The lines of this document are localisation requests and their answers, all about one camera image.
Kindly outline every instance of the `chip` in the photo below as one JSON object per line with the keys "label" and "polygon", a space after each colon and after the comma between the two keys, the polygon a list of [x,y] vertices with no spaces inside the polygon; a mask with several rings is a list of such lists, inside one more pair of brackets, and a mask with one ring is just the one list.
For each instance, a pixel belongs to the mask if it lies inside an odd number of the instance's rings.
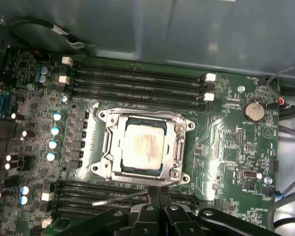
{"label": "chip", "polygon": [[39,175],[40,176],[44,177],[44,176],[46,176],[46,174],[47,174],[47,169],[42,168],[42,169],[39,170]]}
{"label": "chip", "polygon": [[30,105],[30,109],[31,110],[36,110],[37,109],[37,106],[38,104],[36,102],[33,102],[31,105]]}
{"label": "chip", "polygon": [[31,146],[26,146],[25,147],[25,152],[31,152]]}
{"label": "chip", "polygon": [[159,170],[164,148],[164,129],[147,126],[127,126],[121,144],[122,164],[143,170]]}
{"label": "chip", "polygon": [[44,130],[44,131],[47,131],[47,130],[49,130],[49,125],[48,124],[43,124],[41,126],[41,129]]}

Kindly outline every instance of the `capacitor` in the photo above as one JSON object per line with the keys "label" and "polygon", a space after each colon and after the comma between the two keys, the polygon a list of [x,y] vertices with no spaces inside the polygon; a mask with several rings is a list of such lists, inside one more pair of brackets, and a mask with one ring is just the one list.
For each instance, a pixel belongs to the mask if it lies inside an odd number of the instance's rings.
{"label": "capacitor", "polygon": [[22,132],[22,136],[27,137],[27,138],[34,138],[35,137],[35,132],[31,131],[31,130],[24,130]]}
{"label": "capacitor", "polygon": [[25,120],[25,116],[18,113],[12,113],[11,118],[15,120]]}
{"label": "capacitor", "polygon": [[64,115],[61,112],[54,113],[54,120],[55,121],[63,120],[63,118],[64,118]]}
{"label": "capacitor", "polygon": [[7,155],[5,159],[7,161],[17,161],[19,160],[19,155],[16,155],[16,154]]}
{"label": "capacitor", "polygon": [[30,189],[27,186],[21,188],[20,193],[22,195],[27,195],[30,192]]}
{"label": "capacitor", "polygon": [[6,170],[15,169],[18,167],[18,163],[17,162],[6,163],[4,167]]}
{"label": "capacitor", "polygon": [[20,204],[26,205],[31,200],[31,196],[22,196],[20,197]]}
{"label": "capacitor", "polygon": [[40,68],[40,74],[44,76],[50,76],[51,71],[47,67],[43,66]]}
{"label": "capacitor", "polygon": [[69,99],[68,96],[64,95],[64,96],[61,97],[61,102],[62,103],[67,103],[68,99]]}
{"label": "capacitor", "polygon": [[58,135],[62,133],[62,129],[60,127],[52,127],[50,132],[52,135]]}
{"label": "capacitor", "polygon": [[45,75],[40,75],[38,78],[38,81],[45,86],[48,85],[48,83],[49,83],[49,80],[47,79],[47,77]]}
{"label": "capacitor", "polygon": [[26,88],[28,89],[28,91],[33,91],[35,89],[35,85],[33,84],[27,84]]}
{"label": "capacitor", "polygon": [[59,157],[59,154],[57,152],[49,152],[46,157],[47,161],[54,161]]}
{"label": "capacitor", "polygon": [[31,193],[33,191],[33,186],[32,185],[26,185],[26,186],[23,186],[20,190],[20,193],[22,195],[27,195],[29,193]]}
{"label": "capacitor", "polygon": [[58,140],[51,140],[48,145],[50,149],[55,149],[60,146],[60,142]]}

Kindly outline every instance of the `black cable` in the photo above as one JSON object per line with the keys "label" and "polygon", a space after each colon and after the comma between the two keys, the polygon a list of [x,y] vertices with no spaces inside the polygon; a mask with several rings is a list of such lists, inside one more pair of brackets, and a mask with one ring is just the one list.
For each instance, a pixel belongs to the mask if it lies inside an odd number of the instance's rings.
{"label": "black cable", "polygon": [[278,209],[279,207],[282,207],[282,206],[289,204],[291,202],[294,202],[294,201],[295,201],[295,192],[278,200],[268,209],[267,226],[268,226],[269,230],[274,231],[274,212],[275,212],[275,210]]}
{"label": "black cable", "polygon": [[280,219],[278,221],[274,222],[274,228],[279,228],[283,225],[287,225],[290,223],[295,223],[295,217],[291,217],[291,218],[285,218],[285,219]]}
{"label": "black cable", "polygon": [[279,131],[286,134],[295,135],[295,129],[291,129],[289,127],[279,125]]}
{"label": "black cable", "polygon": [[49,28],[50,30],[54,31],[58,35],[65,38],[67,43],[70,45],[73,49],[80,49],[84,54],[87,54],[89,56],[93,56],[92,53],[85,47],[85,43],[83,43],[81,40],[79,40],[77,37],[69,34],[62,28],[48,22],[45,20],[37,19],[34,17],[18,17],[15,18],[8,26],[9,33],[11,37],[16,38],[18,41],[20,41],[22,44],[24,44],[26,47],[30,49],[35,49],[35,47],[30,44],[27,40],[23,39],[21,36],[15,33],[15,27],[24,25],[24,24],[34,24],[39,26],[44,26],[46,28]]}
{"label": "black cable", "polygon": [[272,76],[268,79],[268,81],[266,82],[267,90],[272,94],[272,96],[273,96],[276,100],[278,100],[278,99],[280,98],[280,95],[279,95],[276,91],[274,91],[274,89],[271,87],[271,83],[272,83],[272,81],[275,80],[275,79],[276,79],[277,77],[279,77],[280,75],[285,74],[285,73],[290,72],[290,71],[293,71],[293,70],[295,70],[295,66],[292,66],[292,67],[286,68],[286,69],[284,69],[284,70],[281,70],[281,71],[279,71],[278,73],[276,73],[275,75],[272,75]]}
{"label": "black cable", "polygon": [[293,188],[295,188],[295,180],[293,183],[291,183],[290,186],[288,186],[283,192],[282,195],[285,196],[287,195]]}

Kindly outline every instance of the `solid capacitor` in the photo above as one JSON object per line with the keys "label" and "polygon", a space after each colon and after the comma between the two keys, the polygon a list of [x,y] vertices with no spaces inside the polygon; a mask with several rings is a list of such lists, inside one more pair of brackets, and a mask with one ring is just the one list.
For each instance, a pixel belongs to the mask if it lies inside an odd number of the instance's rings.
{"label": "solid capacitor", "polygon": [[50,149],[55,149],[60,146],[60,142],[58,140],[51,140],[48,146]]}
{"label": "solid capacitor", "polygon": [[62,129],[60,127],[52,127],[50,132],[52,135],[58,135],[62,133]]}
{"label": "solid capacitor", "polygon": [[63,118],[64,118],[64,115],[61,112],[54,113],[54,120],[55,121],[63,120]]}
{"label": "solid capacitor", "polygon": [[42,83],[43,85],[48,85],[49,83],[49,80],[47,79],[45,75],[40,75],[38,78],[38,81]]}
{"label": "solid capacitor", "polygon": [[49,152],[46,157],[47,161],[54,161],[56,158],[59,157],[59,154],[57,152]]}
{"label": "solid capacitor", "polygon": [[40,74],[44,76],[50,76],[51,71],[47,67],[43,66],[40,68]]}

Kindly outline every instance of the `screw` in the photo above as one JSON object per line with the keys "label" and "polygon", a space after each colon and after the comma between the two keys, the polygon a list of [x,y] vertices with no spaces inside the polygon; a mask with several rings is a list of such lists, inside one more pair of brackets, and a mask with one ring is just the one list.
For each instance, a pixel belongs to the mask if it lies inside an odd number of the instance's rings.
{"label": "screw", "polygon": [[114,214],[114,216],[122,216],[122,211],[117,211],[115,214]]}
{"label": "screw", "polygon": [[175,125],[175,131],[176,131],[177,133],[182,132],[182,131],[183,131],[183,127],[182,127],[182,125],[181,125],[181,124],[177,124],[177,125]]}
{"label": "screw", "polygon": [[175,205],[173,205],[173,206],[170,206],[169,207],[171,210],[178,210],[178,207],[177,206],[175,206]]}
{"label": "screw", "polygon": [[154,210],[154,207],[152,207],[152,206],[148,206],[148,207],[147,207],[147,210]]}
{"label": "screw", "polygon": [[238,92],[242,93],[242,92],[245,92],[246,88],[243,85],[239,85],[237,90],[238,90]]}
{"label": "screw", "polygon": [[172,170],[172,171],[171,171],[171,177],[172,177],[172,178],[178,178],[178,177],[179,177],[179,171],[177,171],[177,170]]}
{"label": "screw", "polygon": [[269,177],[269,176],[266,176],[265,179],[264,179],[264,182],[265,182],[265,184],[270,185],[270,184],[273,183],[273,179],[271,177]]}
{"label": "screw", "polygon": [[203,214],[206,215],[206,216],[212,216],[212,215],[213,215],[213,212],[210,211],[210,210],[205,210],[205,211],[203,212]]}

